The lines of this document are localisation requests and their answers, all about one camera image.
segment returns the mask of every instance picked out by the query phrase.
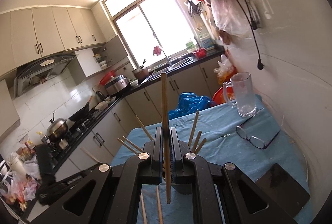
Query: wooden chopstick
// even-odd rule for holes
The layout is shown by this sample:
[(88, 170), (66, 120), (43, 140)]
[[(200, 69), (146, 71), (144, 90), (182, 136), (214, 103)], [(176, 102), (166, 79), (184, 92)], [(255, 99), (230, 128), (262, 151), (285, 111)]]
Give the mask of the wooden chopstick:
[(193, 128), (191, 129), (191, 133), (190, 133), (190, 137), (189, 137), (189, 141), (188, 141), (188, 145), (189, 148), (191, 146), (191, 142), (193, 141), (193, 137), (194, 137), (194, 133), (195, 133), (195, 129), (196, 129), (196, 124), (197, 124), (197, 119), (198, 119), (198, 114), (200, 113), (199, 110), (196, 111), (196, 115), (195, 115), (195, 119), (194, 119), (194, 123), (193, 123)]
[(130, 145), (132, 145), (133, 147), (135, 147), (138, 151), (143, 152), (143, 149), (141, 149), (140, 147), (138, 147), (136, 144), (132, 143), (130, 140), (128, 140), (125, 136), (122, 136), (124, 138), (124, 140), (126, 142), (128, 142)]
[(161, 203), (160, 203), (159, 188), (158, 188), (158, 186), (156, 188), (156, 192), (157, 192), (157, 205), (158, 205), (159, 224), (164, 224), (164, 221), (163, 221), (163, 212), (161, 211)]
[(202, 149), (203, 145), (205, 144), (206, 142), (206, 138), (204, 138), (202, 140), (202, 142), (200, 143), (200, 145), (197, 147), (197, 149), (195, 150), (194, 154), (198, 154), (198, 152)]
[(169, 152), (169, 122), (168, 122), (168, 100), (167, 100), (167, 74), (161, 73), (161, 111), (162, 131), (165, 162), (166, 202), (171, 203), (171, 158)]
[(147, 224), (146, 211), (145, 211), (145, 205), (144, 205), (144, 199), (143, 199), (143, 193), (141, 193), (141, 203), (142, 203), (143, 223)]
[(197, 136), (196, 136), (196, 139), (195, 139), (195, 142), (194, 142), (194, 145), (193, 145), (193, 148), (191, 150), (191, 152), (194, 152), (196, 150), (196, 146), (198, 144), (198, 142), (200, 141), (200, 135), (202, 134), (202, 131), (199, 131), (197, 133)]
[(146, 129), (145, 126), (143, 125), (142, 121), (138, 118), (137, 115), (135, 115), (135, 118), (136, 118), (138, 124), (141, 126), (141, 128), (142, 128), (142, 129), (144, 130), (144, 132), (146, 133), (146, 135), (149, 137), (149, 139), (153, 141), (152, 136), (151, 136), (150, 133), (147, 131), (147, 129)]
[(92, 158), (95, 162), (99, 163), (100, 161), (96, 159), (88, 150), (86, 150), (84, 147), (80, 148), (85, 154), (87, 154), (90, 158)]
[(126, 146), (130, 151), (132, 151), (135, 154), (139, 154), (138, 152), (136, 152), (134, 149), (132, 149), (129, 145), (125, 144), (125, 142), (123, 140), (121, 140), (120, 138), (117, 139), (122, 145)]

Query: rice cooker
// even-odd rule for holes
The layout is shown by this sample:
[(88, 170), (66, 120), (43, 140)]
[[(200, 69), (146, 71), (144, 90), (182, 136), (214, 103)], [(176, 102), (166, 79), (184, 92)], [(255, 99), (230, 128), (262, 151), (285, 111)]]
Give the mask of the rice cooker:
[(120, 75), (113, 77), (109, 82), (107, 82), (104, 87), (109, 94), (109, 96), (113, 96), (121, 90), (125, 89), (129, 85), (129, 81), (127, 77)]

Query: stainless steel pot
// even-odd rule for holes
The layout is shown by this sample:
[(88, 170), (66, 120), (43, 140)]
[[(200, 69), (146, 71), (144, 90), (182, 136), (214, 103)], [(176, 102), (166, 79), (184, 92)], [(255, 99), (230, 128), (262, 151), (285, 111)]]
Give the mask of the stainless steel pot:
[(53, 119), (50, 120), (51, 125), (48, 127), (46, 134), (49, 140), (53, 143), (61, 140), (68, 132), (68, 125), (66, 123), (67, 120), (63, 118), (54, 120), (54, 113)]
[(125, 89), (129, 85), (127, 77), (123, 75), (113, 77), (108, 83), (104, 85), (107, 93), (112, 97), (116, 93)]
[(143, 65), (133, 70), (132, 73), (134, 74), (135, 78), (138, 80), (139, 83), (144, 81), (149, 76), (147, 68), (145, 68)]

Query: backsplash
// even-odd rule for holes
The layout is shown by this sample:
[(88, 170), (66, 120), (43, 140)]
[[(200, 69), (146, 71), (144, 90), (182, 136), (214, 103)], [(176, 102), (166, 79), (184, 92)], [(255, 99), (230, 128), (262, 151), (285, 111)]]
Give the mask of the backsplash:
[(41, 131), (46, 134), (53, 112), (56, 110), (55, 118), (70, 117), (88, 102), (91, 95), (94, 95), (92, 87), (97, 85), (104, 75), (100, 73), (76, 85), (69, 70), (66, 70), (61, 75), (15, 98), (13, 103), (21, 124), (0, 144), (0, 154), (4, 159), (8, 159), (11, 152), (19, 149), (21, 144), (18, 141), (27, 133), (34, 144), (40, 144), (40, 136), (36, 132)]

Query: eyeglasses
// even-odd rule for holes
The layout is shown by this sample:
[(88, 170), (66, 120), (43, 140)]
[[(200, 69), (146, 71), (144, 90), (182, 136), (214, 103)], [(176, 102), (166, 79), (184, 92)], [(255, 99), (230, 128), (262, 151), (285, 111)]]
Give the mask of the eyeglasses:
[(279, 134), (280, 130), (277, 132), (277, 134), (274, 135), (274, 137), (267, 143), (265, 144), (265, 142), (263, 140), (261, 140), (260, 138), (257, 138), (255, 136), (247, 136), (247, 132), (243, 129), (243, 125), (245, 123), (247, 123), (251, 118), (255, 117), (261, 110), (263, 110), (264, 108), (260, 109), (254, 116), (248, 118), (246, 121), (244, 121), (241, 125), (236, 127), (236, 133), (242, 138), (245, 139), (247, 141), (249, 141), (253, 146), (255, 146), (256, 148), (259, 149), (266, 149), (271, 142), (273, 142), (273, 140), (276, 138), (276, 136)]

